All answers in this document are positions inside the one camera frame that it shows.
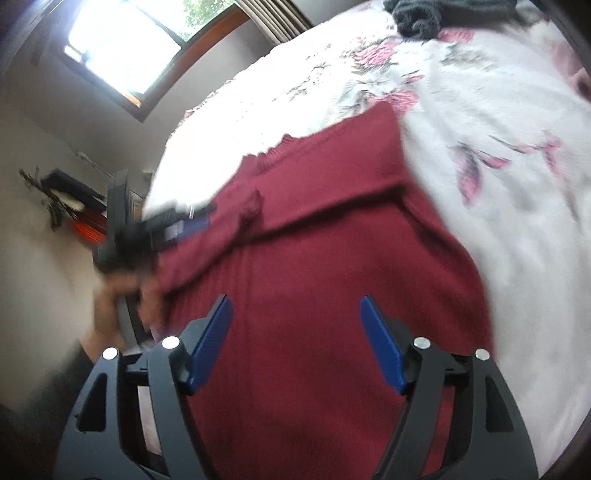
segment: curtain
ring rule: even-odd
[[[312,28],[310,20],[290,0],[235,1],[275,45]]]

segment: red sweater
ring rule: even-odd
[[[221,293],[233,303],[212,377],[190,398],[216,469],[224,480],[369,479],[404,399],[384,383],[360,299],[442,349],[492,342],[476,267],[407,171],[391,107],[245,157],[215,202],[209,230],[168,251],[160,279],[170,332]],[[451,408],[448,397],[442,418]]]

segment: floral bedspread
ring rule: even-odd
[[[543,473],[591,407],[591,104],[527,29],[409,41],[380,0],[362,4],[187,111],[147,210],[205,201],[245,154],[378,102],[397,112],[409,168],[478,266]]]

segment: wooden window frame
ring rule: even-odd
[[[53,53],[74,72],[93,85],[98,86],[101,91],[105,92],[115,103],[123,107],[140,122],[144,122],[148,118],[148,115],[158,105],[158,102],[189,68],[220,40],[227,37],[248,20],[246,13],[236,4],[229,6],[214,17],[214,19],[210,20],[172,58],[159,77],[146,90],[141,105],[138,107],[123,93],[113,88],[98,75],[92,73],[84,65],[70,58],[64,52],[65,46],[68,45],[70,30],[80,12],[80,8],[73,10],[73,13],[64,19],[64,23],[61,24],[62,27],[59,29],[61,34],[57,35],[55,41],[52,42],[51,49]]]

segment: black cloth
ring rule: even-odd
[[[517,18],[517,0],[385,0],[403,37],[430,40],[443,27],[464,27]]]
[[[51,478],[61,435],[92,368],[78,344],[22,408],[0,409],[0,479]]]
[[[88,185],[81,181],[70,177],[67,173],[61,170],[53,170],[49,175],[40,181],[41,185],[50,190],[58,190],[67,193],[84,206],[96,213],[103,213],[106,210],[106,205],[101,202],[105,199],[104,195],[94,191]]]

